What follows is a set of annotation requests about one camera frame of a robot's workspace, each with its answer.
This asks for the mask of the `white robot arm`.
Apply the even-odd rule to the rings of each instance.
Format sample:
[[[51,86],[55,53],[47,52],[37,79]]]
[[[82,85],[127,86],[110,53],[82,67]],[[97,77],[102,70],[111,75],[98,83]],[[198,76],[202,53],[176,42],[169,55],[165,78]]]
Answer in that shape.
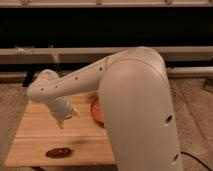
[[[27,96],[62,121],[72,111],[67,95],[94,90],[118,171],[183,171],[166,66],[156,50],[130,48],[64,77],[46,69]]]

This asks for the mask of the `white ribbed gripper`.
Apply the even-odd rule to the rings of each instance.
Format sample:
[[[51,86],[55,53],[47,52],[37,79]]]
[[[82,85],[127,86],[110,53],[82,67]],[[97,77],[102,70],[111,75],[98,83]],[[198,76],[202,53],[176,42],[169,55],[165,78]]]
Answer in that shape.
[[[57,98],[49,103],[49,110],[52,116],[58,120],[57,124],[60,129],[64,129],[64,119],[70,118],[73,115],[80,117],[78,109],[66,99]]]

